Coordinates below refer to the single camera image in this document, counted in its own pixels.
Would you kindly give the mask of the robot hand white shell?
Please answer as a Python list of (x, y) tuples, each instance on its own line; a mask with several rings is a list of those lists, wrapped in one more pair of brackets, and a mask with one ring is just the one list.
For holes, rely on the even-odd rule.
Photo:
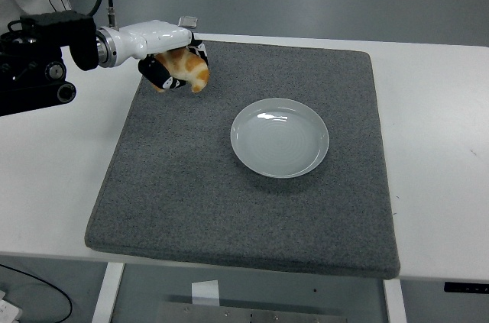
[(190, 85), (193, 93), (208, 84), (210, 72), (205, 44), (192, 31), (164, 21), (122, 27), (112, 35), (109, 54), (113, 66), (129, 58), (158, 92)]

